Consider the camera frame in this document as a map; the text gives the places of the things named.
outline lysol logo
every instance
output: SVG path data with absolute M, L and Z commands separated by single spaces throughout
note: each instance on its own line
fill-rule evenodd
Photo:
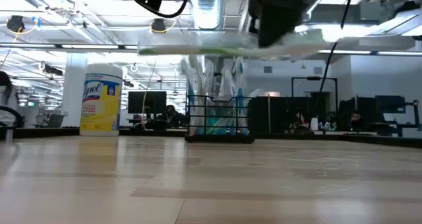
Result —
M 82 102 L 89 100 L 99 100 L 103 84 L 101 82 L 89 82 L 84 87 Z

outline ceiling light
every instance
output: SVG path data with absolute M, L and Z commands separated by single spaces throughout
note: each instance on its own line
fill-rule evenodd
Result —
M 384 22 L 378 26 L 378 29 L 375 31 L 372 31 L 371 34 L 385 34 L 389 31 L 403 25 L 404 23 L 408 22 L 409 20 L 417 17 L 417 14 L 412 14 L 409 16 L 397 16 L 396 18 L 389 20 L 387 22 Z
M 138 49 L 138 46 L 136 46 L 136 45 L 126 45 L 125 49 Z
M 51 94 L 47 95 L 49 98 L 53 98 L 53 99 L 61 99 L 61 96 L 53 96 Z
M 320 50 L 318 53 L 328 54 L 330 50 Z M 370 55 L 370 51 L 360 51 L 360 50 L 334 50 L 334 54 L 340 55 Z
M 65 49 L 119 49 L 117 45 L 62 45 Z
M 422 52 L 379 51 L 378 55 L 382 55 L 382 56 L 422 56 Z
M 338 24 L 303 24 L 295 27 L 295 32 L 322 30 L 322 37 L 328 42 L 335 42 L 344 37 L 363 37 L 369 35 L 377 26 L 364 24 L 346 24 L 343 29 Z
M 43 44 L 43 43 L 0 43 L 0 47 L 55 48 L 55 45 L 52 45 L 52 44 Z

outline air duct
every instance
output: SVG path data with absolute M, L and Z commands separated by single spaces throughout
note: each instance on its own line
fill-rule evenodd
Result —
M 196 28 L 213 30 L 220 26 L 223 0 L 191 0 Z

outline wall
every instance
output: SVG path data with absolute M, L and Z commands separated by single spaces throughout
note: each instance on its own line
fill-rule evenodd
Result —
M 338 101 L 349 100 L 353 95 L 351 57 L 346 56 L 330 65 L 331 76 L 338 79 Z
M 248 91 L 260 88 L 263 91 L 279 92 L 281 96 L 291 96 L 291 78 L 292 77 L 307 77 L 307 76 L 322 76 L 314 74 L 314 67 L 322 67 L 325 69 L 324 61 L 307 60 L 296 61 L 247 61 L 247 88 Z M 272 74 L 265 74 L 264 67 L 271 66 Z M 321 81 L 295 80 L 294 93 L 295 96 L 304 96 L 306 92 L 319 91 Z M 324 91 L 333 92 L 334 83 L 327 80 Z

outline bottle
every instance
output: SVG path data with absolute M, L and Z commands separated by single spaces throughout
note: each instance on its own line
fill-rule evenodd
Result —
M 81 136 L 119 135 L 123 71 L 106 63 L 88 65 L 80 116 Z

